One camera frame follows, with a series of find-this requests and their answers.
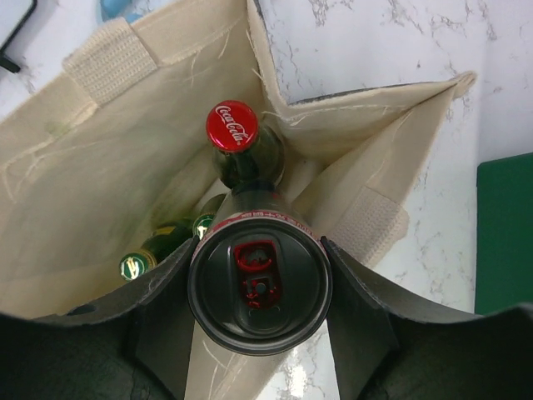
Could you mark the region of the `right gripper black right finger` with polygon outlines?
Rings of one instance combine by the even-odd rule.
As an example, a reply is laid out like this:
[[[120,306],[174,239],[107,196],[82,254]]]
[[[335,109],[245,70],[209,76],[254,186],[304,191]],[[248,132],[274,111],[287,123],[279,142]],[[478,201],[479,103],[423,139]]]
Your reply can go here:
[[[324,241],[343,399],[529,399],[532,306],[480,316],[432,302]]]

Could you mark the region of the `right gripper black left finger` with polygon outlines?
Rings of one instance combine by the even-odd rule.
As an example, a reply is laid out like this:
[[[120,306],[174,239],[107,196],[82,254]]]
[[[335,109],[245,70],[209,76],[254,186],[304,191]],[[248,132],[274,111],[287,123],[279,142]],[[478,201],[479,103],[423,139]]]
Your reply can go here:
[[[65,315],[1,316],[3,399],[183,399],[197,237],[160,267]]]

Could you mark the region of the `green Perrier bottle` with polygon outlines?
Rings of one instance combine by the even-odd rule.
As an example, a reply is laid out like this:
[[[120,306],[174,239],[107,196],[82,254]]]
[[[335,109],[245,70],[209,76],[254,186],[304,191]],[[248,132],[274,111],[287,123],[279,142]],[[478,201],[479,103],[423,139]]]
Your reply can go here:
[[[192,224],[192,233],[195,236],[203,239],[225,198],[226,194],[221,193],[212,197],[203,205],[199,215]]]
[[[127,282],[157,267],[192,237],[192,221],[187,218],[158,226],[135,251],[125,254],[119,263],[120,276]]]

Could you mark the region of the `silver Red Bull can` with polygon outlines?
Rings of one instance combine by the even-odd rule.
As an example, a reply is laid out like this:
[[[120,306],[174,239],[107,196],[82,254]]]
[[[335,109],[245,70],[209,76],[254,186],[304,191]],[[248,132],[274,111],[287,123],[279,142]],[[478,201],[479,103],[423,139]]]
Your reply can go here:
[[[187,283],[205,334],[250,356],[305,342],[324,322],[332,289],[320,239],[262,180],[226,195],[193,253]]]

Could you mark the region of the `cream canvas Monet tote bag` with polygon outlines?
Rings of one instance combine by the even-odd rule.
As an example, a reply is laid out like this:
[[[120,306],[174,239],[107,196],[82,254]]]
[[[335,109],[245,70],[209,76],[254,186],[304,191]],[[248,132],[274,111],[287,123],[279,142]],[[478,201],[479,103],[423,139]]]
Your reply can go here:
[[[104,23],[1,124],[1,316],[65,315],[124,286],[116,260],[214,181],[210,106],[248,101],[296,155],[296,207],[378,263],[452,100],[476,81],[424,82],[398,23],[418,1],[177,1]]]

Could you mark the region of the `Coca-Cola glass bottle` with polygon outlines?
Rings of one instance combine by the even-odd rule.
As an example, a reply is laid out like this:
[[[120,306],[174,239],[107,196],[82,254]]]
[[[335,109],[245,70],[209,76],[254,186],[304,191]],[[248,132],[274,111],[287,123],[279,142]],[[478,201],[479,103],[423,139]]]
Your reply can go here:
[[[284,144],[244,102],[218,103],[207,115],[206,132],[213,146],[214,167],[226,187],[255,180],[275,185],[281,181]]]

